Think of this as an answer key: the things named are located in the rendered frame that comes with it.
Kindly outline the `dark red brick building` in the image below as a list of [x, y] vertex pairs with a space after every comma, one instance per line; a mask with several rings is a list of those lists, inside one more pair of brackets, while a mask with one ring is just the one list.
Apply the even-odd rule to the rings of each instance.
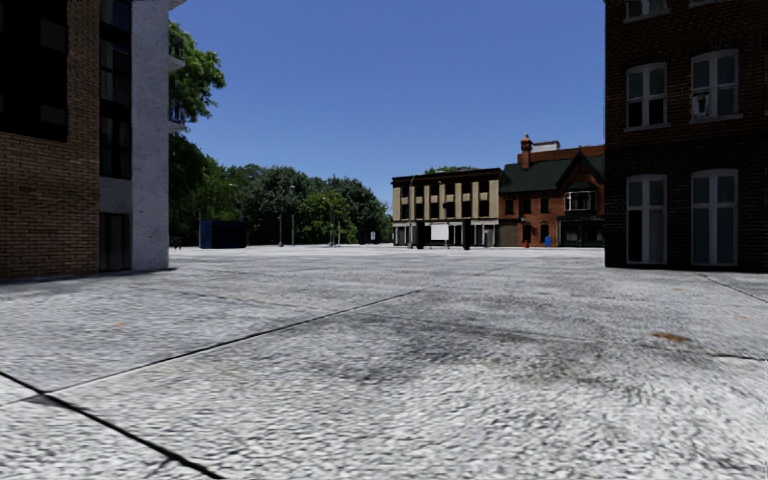
[[604, 0], [605, 263], [768, 273], [768, 0]]

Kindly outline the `trees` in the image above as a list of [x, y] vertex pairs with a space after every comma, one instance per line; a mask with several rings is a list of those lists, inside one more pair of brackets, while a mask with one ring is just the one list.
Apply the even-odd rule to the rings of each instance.
[[387, 206], [355, 178], [311, 177], [288, 166], [224, 166], [184, 132], [169, 137], [169, 229], [174, 246], [198, 241], [200, 220], [241, 221], [247, 244], [366, 244], [391, 238]]

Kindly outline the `brown brick building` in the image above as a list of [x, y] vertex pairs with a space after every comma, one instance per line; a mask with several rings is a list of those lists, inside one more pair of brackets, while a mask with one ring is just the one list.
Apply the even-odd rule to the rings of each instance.
[[99, 4], [0, 0], [0, 281], [99, 268]]

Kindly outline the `tan and dark building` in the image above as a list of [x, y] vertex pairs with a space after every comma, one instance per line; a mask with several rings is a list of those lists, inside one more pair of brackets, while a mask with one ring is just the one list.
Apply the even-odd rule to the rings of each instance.
[[[394, 177], [392, 185], [392, 241], [408, 244], [408, 189], [413, 175]], [[415, 175], [413, 247], [417, 221], [470, 220], [471, 247], [493, 247], [500, 233], [499, 187], [501, 170], [459, 169]]]

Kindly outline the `blue booth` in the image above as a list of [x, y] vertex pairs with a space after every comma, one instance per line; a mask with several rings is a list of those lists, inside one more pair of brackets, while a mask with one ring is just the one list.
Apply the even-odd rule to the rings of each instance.
[[245, 248], [246, 225], [241, 221], [200, 220], [199, 247], [202, 249]]

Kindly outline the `red brick green-roofed building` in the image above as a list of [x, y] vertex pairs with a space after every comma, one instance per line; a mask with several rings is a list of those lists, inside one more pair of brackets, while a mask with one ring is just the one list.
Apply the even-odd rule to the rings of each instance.
[[605, 147], [562, 149], [558, 141], [521, 140], [517, 161], [500, 176], [498, 245], [602, 247]]

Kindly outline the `black bus shelter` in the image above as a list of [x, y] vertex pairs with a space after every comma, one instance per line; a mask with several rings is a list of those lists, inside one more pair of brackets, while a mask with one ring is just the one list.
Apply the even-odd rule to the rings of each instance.
[[456, 222], [417, 221], [414, 245], [418, 249], [432, 246], [461, 246], [468, 250], [473, 242], [470, 220]]

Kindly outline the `pale concrete building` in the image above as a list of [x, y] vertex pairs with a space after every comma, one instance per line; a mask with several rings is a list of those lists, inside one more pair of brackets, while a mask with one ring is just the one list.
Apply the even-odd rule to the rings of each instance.
[[185, 0], [100, 3], [100, 268], [168, 265], [168, 144], [184, 124], [169, 96], [184, 43], [169, 13]]

